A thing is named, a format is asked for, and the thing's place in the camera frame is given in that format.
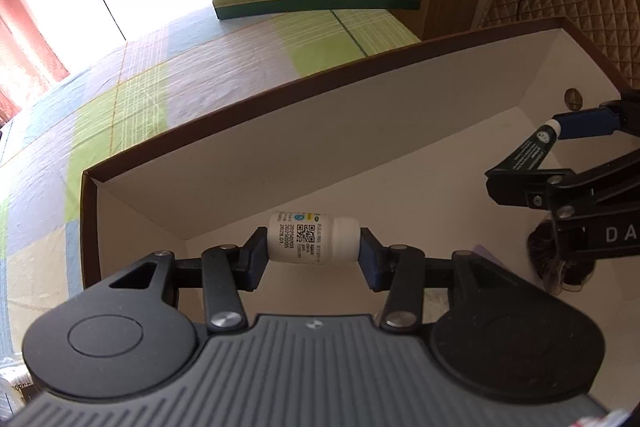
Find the black white tube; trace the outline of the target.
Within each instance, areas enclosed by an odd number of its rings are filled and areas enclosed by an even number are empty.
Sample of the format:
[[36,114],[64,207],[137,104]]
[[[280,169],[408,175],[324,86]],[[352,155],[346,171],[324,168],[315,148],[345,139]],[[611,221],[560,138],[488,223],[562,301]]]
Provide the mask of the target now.
[[527,138],[514,152],[496,166],[508,171],[536,170],[547,157],[561,133],[560,124],[548,120]]

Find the white pill bottle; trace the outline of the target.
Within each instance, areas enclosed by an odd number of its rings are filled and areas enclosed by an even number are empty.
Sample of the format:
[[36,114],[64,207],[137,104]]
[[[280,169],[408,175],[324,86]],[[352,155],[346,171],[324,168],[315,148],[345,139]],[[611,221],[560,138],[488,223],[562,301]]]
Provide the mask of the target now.
[[354,218],[277,211],[267,228],[268,257],[273,262],[298,265],[355,263],[360,236],[360,224]]

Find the dark brown hair scrunchie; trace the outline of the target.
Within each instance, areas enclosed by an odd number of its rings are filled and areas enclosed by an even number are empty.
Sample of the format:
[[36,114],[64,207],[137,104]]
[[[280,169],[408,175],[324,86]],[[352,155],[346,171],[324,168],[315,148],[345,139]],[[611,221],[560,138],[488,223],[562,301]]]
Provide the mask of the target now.
[[544,290],[555,296],[563,291],[578,293],[596,269],[594,260],[567,261],[559,257],[550,219],[541,221],[527,237],[527,254]]

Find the brown cardboard storage box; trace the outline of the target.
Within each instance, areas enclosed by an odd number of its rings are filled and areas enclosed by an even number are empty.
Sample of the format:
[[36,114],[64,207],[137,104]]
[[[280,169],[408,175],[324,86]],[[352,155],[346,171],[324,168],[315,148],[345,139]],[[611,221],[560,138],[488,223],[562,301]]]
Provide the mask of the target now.
[[433,257],[486,248],[525,280],[539,215],[485,173],[552,115],[629,88],[565,18],[464,32],[245,95],[89,168],[85,286],[153,251],[241,244],[276,210],[356,218]]

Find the plaid tablecloth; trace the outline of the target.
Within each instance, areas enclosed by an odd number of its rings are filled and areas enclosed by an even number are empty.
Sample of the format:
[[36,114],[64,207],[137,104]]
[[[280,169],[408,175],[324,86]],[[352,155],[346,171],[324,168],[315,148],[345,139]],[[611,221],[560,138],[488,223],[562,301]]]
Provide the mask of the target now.
[[408,46],[384,10],[220,20],[205,10],[129,41],[1,131],[1,361],[81,290],[81,179],[90,167],[239,98]]

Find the red curtain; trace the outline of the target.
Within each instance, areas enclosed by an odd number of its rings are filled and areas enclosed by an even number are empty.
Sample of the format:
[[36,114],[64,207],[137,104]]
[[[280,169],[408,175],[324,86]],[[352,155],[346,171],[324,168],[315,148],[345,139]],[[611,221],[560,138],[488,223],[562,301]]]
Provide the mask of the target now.
[[24,0],[0,0],[1,124],[54,89],[68,70],[43,38]]

